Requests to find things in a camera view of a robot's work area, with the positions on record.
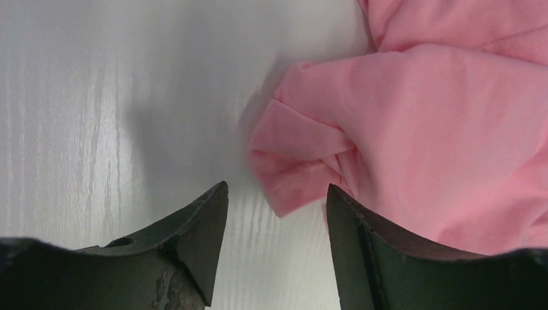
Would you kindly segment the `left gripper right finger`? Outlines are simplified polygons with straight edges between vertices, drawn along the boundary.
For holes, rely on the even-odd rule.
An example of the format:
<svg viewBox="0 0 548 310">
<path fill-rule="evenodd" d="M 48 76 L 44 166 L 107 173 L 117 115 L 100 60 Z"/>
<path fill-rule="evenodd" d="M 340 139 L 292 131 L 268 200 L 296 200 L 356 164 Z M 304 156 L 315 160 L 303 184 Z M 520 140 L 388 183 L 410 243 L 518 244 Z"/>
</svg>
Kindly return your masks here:
<svg viewBox="0 0 548 310">
<path fill-rule="evenodd" d="M 547 250 L 494 256 L 414 234 L 330 185 L 326 219 L 342 309 L 546 309 Z"/>
</svg>

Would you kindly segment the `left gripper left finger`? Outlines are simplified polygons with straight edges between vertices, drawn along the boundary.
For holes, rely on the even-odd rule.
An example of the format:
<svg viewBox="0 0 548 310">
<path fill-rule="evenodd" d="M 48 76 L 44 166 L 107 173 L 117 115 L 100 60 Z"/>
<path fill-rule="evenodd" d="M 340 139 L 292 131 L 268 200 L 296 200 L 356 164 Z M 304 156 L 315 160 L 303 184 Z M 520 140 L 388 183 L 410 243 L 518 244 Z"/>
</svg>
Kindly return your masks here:
<svg viewBox="0 0 548 310">
<path fill-rule="evenodd" d="M 1 308 L 204 309 L 213 299 L 228 202 L 221 181 L 103 247 L 1 238 Z"/>
</svg>

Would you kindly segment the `pink t shirt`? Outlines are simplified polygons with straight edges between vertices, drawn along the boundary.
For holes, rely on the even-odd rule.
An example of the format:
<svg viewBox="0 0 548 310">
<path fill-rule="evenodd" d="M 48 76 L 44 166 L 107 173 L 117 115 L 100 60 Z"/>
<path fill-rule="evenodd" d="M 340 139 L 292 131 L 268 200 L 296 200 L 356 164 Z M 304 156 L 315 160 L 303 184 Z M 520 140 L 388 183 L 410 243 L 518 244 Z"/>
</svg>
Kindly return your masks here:
<svg viewBox="0 0 548 310">
<path fill-rule="evenodd" d="M 546 247 L 547 2 L 360 5 L 376 51 L 291 66 L 251 137 L 275 213 L 334 184 L 450 247 Z"/>
</svg>

